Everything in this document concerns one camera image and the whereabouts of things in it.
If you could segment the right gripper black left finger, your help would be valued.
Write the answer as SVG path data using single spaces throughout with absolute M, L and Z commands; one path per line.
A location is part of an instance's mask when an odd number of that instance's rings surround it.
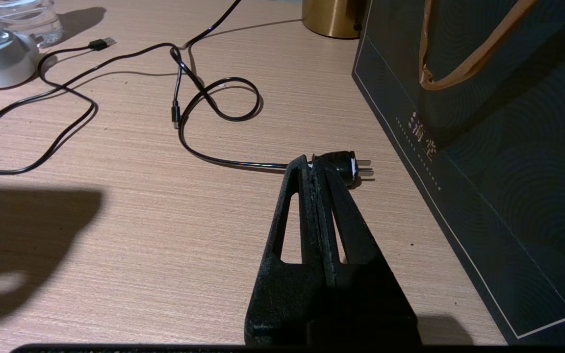
M 328 261 L 338 255 L 332 208 L 320 195 L 324 159 L 294 159 L 280 195 L 244 321 L 248 345 L 305 345 L 309 325 L 330 305 Z M 299 198 L 300 263 L 281 258 L 291 198 Z

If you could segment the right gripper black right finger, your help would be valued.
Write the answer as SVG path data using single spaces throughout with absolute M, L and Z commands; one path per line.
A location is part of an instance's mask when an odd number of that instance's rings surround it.
M 312 161 L 325 273 L 325 311 L 312 321 L 324 346 L 419 346 L 417 316 L 347 185 L 323 158 Z

